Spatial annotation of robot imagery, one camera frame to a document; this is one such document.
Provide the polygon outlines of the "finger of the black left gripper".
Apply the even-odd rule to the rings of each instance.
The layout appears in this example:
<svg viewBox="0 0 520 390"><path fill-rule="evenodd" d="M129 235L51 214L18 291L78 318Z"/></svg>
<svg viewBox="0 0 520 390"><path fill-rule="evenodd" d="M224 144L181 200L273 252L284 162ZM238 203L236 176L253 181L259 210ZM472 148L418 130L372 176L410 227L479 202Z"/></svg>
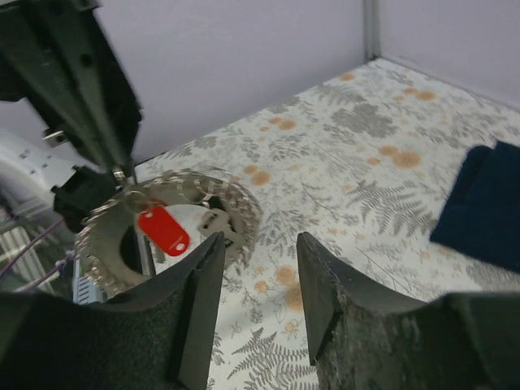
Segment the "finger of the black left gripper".
<svg viewBox="0 0 520 390"><path fill-rule="evenodd" d="M141 105L95 17L99 6L3 1L1 99L28 99L81 157L131 177Z"/></svg>

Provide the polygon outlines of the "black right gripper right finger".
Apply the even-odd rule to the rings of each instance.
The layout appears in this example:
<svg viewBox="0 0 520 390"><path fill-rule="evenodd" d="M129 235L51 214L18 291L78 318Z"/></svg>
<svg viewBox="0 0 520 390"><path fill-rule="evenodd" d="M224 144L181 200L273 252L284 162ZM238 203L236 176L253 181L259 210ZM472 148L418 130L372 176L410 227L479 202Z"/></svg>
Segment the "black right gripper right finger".
<svg viewBox="0 0 520 390"><path fill-rule="evenodd" d="M310 363L322 389L516 389L519 295L407 297L307 232L297 261Z"/></svg>

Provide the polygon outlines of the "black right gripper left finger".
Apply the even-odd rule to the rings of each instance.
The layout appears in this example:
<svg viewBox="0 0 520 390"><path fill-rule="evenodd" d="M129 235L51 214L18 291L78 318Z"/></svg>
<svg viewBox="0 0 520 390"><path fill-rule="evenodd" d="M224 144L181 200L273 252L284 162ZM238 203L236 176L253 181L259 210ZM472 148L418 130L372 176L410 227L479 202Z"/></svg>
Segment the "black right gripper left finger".
<svg viewBox="0 0 520 390"><path fill-rule="evenodd" d="M104 303L3 293L2 388L205 388L225 250L215 233L179 263Z"/></svg>

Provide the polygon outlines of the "steel disc with keyrings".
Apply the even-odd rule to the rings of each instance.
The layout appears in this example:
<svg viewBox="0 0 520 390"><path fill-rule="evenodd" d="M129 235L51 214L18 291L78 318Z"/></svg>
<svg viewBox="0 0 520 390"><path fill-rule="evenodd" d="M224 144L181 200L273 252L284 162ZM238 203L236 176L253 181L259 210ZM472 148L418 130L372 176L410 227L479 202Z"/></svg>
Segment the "steel disc with keyrings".
<svg viewBox="0 0 520 390"><path fill-rule="evenodd" d="M75 259L84 276L109 297L147 279L127 266L120 253L129 228L143 233L157 251L170 257L183 255L190 236L167 210L178 205L205 208L197 230L204 237L223 233L226 267L248 265L262 220L261 206L231 173L223 171L222 178L215 178L211 175L215 170L165 171L151 180L124 185L92 210L75 243Z"/></svg>

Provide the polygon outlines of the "red key tag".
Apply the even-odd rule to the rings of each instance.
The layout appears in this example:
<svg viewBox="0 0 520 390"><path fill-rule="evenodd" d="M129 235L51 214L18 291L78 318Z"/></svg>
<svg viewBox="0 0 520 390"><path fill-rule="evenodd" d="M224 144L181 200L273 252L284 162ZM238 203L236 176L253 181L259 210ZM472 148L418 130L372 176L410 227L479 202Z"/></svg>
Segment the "red key tag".
<svg viewBox="0 0 520 390"><path fill-rule="evenodd" d="M190 245L190 236L164 206L152 206L137 217L137 226L165 254L177 257Z"/></svg>

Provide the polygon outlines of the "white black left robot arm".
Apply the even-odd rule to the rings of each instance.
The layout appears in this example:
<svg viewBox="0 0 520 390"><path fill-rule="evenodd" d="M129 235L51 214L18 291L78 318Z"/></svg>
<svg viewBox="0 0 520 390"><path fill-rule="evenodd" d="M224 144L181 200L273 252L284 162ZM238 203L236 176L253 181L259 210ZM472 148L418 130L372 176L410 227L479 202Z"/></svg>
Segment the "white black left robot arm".
<svg viewBox="0 0 520 390"><path fill-rule="evenodd" d="M96 1L1 4L1 99L27 100L49 147L65 143L78 167L1 133L1 171L32 193L20 210L52 209L74 232L134 174L141 105L94 14Z"/></svg>

